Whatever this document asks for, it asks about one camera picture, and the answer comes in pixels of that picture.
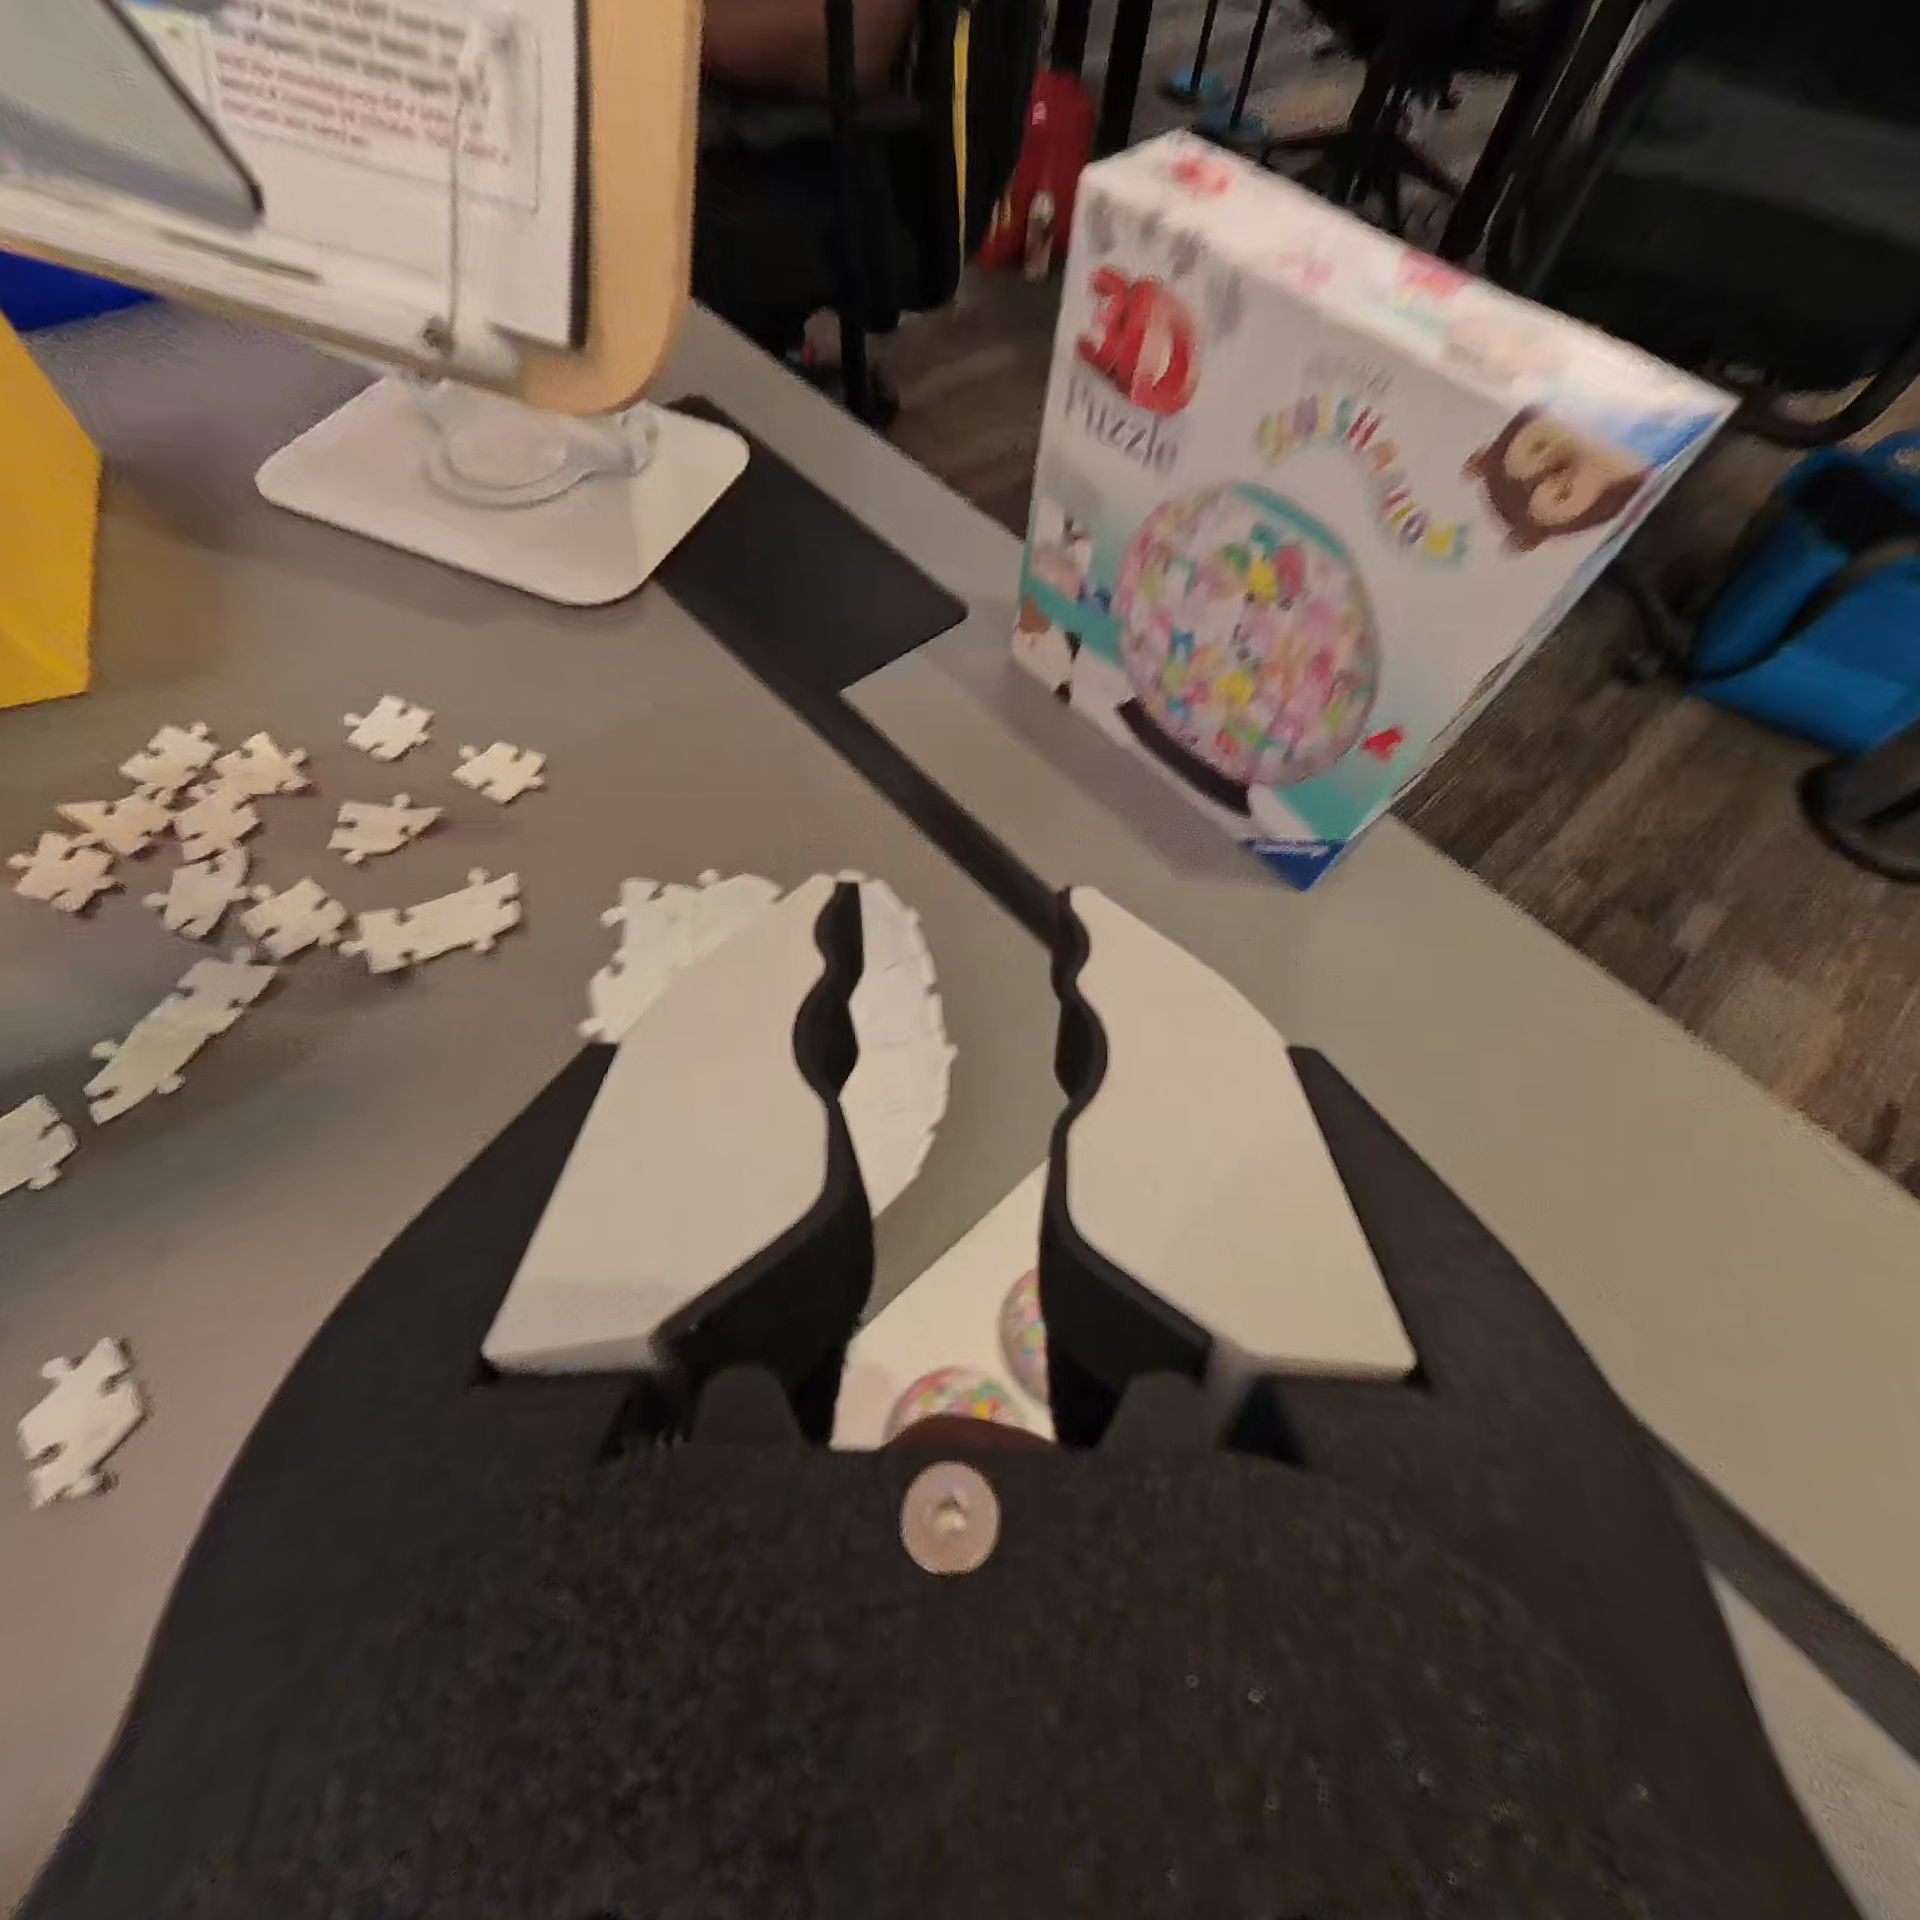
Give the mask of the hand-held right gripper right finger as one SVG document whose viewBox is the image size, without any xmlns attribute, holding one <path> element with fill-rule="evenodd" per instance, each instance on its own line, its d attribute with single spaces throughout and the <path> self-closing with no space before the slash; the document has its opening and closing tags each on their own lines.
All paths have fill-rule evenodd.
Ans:
<svg viewBox="0 0 1920 1920">
<path fill-rule="evenodd" d="M 1217 971 L 1073 885 L 1052 952 L 1039 1296 L 1054 1360 L 1407 1380 L 1417 1352 L 1282 1033 Z"/>
</svg>

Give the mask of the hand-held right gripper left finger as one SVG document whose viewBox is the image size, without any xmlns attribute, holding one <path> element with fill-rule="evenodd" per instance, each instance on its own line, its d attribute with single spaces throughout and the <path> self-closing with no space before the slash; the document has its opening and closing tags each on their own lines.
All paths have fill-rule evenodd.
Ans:
<svg viewBox="0 0 1920 1920">
<path fill-rule="evenodd" d="M 841 1096 L 862 979 L 852 881 L 813 878 L 615 1044 L 481 1357 L 501 1374 L 697 1384 L 841 1360 L 873 1212 Z"/>
</svg>

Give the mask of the partly built white puzzle ball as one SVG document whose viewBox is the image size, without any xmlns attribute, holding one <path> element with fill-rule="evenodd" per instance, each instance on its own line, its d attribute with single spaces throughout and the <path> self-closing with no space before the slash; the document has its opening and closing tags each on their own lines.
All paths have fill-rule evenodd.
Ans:
<svg viewBox="0 0 1920 1920">
<path fill-rule="evenodd" d="M 948 1109 L 954 1048 L 920 915 L 880 878 L 841 872 L 862 909 L 862 979 L 849 998 L 854 1067 L 841 1090 L 870 1212 L 881 1216 L 919 1179 Z M 624 878 L 599 916 L 613 954 L 588 985 L 583 1038 L 616 1044 L 666 985 L 740 931 L 783 890 L 753 873 L 705 872 L 693 882 Z"/>
</svg>

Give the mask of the pile of loose puzzle pieces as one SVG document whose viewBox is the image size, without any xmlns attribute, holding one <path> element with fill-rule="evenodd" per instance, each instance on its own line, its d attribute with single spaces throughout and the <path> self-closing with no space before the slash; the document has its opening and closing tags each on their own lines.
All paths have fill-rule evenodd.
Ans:
<svg viewBox="0 0 1920 1920">
<path fill-rule="evenodd" d="M 366 714 L 343 718 L 343 744 L 373 761 L 392 764 L 421 749 L 434 714 L 397 696 L 381 696 Z M 13 897 L 79 920 L 121 891 L 124 868 L 162 844 L 177 859 L 162 888 L 140 902 L 183 941 L 210 944 L 238 933 L 238 947 L 193 960 L 177 982 L 116 1041 L 88 1050 L 93 1073 L 81 1088 L 93 1126 L 129 1116 L 185 1085 L 202 1050 L 232 1030 L 273 987 L 287 963 L 338 954 L 373 977 L 394 977 L 452 954 L 488 954 L 521 924 L 513 873 L 468 872 L 450 894 L 392 907 L 350 913 L 320 878 L 286 885 L 252 878 L 254 841 L 265 829 L 263 801 L 313 788 L 308 755 L 254 731 L 218 752 L 202 723 L 159 726 L 119 766 L 128 790 L 109 801 L 61 803 L 63 828 L 46 829 L 31 848 L 4 854 Z M 545 757 L 512 740 L 484 749 L 462 746 L 450 780 L 495 808 L 543 788 Z M 350 872 L 394 857 L 440 822 L 444 808 L 391 801 L 338 804 L 324 852 Z M 2 1118 L 2 1196 L 55 1187 L 79 1147 L 79 1131 L 47 1096 L 31 1096 Z"/>
</svg>

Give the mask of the white puzzle piece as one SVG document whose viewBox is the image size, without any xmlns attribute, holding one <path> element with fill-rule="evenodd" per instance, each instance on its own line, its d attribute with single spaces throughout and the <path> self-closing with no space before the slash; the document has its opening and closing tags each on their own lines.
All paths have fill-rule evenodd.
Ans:
<svg viewBox="0 0 1920 1920">
<path fill-rule="evenodd" d="M 103 1336 L 77 1357 L 49 1357 L 38 1376 L 42 1393 L 15 1424 L 30 1509 L 106 1492 L 112 1459 L 150 1413 L 128 1345 Z"/>
</svg>

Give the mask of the colourful puzzle ball box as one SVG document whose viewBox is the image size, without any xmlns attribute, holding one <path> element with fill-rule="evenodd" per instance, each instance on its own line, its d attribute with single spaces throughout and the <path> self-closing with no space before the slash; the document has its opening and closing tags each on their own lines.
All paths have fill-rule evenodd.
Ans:
<svg viewBox="0 0 1920 1920">
<path fill-rule="evenodd" d="M 1152 137 L 1073 195 L 1015 661 L 1312 890 L 1734 410 L 1199 137 Z"/>
</svg>

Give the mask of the printed instruction sheet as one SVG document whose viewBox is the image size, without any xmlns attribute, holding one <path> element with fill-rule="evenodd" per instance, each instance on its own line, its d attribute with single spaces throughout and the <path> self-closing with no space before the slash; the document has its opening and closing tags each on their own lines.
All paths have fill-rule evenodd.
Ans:
<svg viewBox="0 0 1920 1920">
<path fill-rule="evenodd" d="M 836 1450 L 870 1451 L 930 1418 L 1006 1424 L 1049 1442 L 1039 1212 L 1030 1171 L 854 1332 L 832 1418 Z"/>
</svg>

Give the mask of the black mat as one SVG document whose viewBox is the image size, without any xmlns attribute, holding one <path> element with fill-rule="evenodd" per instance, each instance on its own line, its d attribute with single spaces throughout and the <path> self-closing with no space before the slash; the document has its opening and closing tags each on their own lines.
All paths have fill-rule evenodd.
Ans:
<svg viewBox="0 0 1920 1920">
<path fill-rule="evenodd" d="M 709 397 L 671 414 L 746 449 L 656 582 L 765 685 L 836 700 L 965 625 L 968 606 Z"/>
</svg>

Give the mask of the blue bag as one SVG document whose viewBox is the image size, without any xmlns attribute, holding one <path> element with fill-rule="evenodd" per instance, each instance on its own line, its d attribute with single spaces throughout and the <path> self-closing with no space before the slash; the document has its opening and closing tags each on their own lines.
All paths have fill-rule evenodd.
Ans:
<svg viewBox="0 0 1920 1920">
<path fill-rule="evenodd" d="M 1916 724 L 1916 427 L 1786 469 L 1734 544 L 1679 676 L 1695 698 L 1833 757 Z"/>
</svg>

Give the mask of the yellow box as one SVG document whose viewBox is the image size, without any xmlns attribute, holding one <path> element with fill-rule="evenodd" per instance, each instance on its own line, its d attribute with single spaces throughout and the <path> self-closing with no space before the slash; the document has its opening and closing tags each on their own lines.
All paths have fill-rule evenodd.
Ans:
<svg viewBox="0 0 1920 1920">
<path fill-rule="evenodd" d="M 92 682 L 103 458 L 2 323 L 2 708 Z"/>
</svg>

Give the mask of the red bag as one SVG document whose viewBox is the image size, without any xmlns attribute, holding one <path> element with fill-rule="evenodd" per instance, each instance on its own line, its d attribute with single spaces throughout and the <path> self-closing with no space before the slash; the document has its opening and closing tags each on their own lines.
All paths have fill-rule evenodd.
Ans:
<svg viewBox="0 0 1920 1920">
<path fill-rule="evenodd" d="M 988 273 L 1042 282 L 1064 262 L 1073 195 L 1092 158 L 1097 109 L 1086 85 L 1045 65 L 1034 76 L 1012 173 L 975 249 Z"/>
</svg>

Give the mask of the white printed display board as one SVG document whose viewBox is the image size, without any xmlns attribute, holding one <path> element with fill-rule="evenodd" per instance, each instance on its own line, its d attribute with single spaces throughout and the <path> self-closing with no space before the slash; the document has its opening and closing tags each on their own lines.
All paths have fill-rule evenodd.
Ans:
<svg viewBox="0 0 1920 1920">
<path fill-rule="evenodd" d="M 704 6 L 2 6 L 4 251 L 561 416 L 664 370 Z"/>
</svg>

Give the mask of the blue storage bin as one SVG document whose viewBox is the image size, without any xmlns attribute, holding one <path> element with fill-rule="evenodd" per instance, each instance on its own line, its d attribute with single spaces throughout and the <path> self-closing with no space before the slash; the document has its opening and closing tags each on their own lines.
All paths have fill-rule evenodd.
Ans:
<svg viewBox="0 0 1920 1920">
<path fill-rule="evenodd" d="M 2 251 L 0 298 L 17 334 L 101 320 L 156 300 L 121 282 L 12 251 Z"/>
</svg>

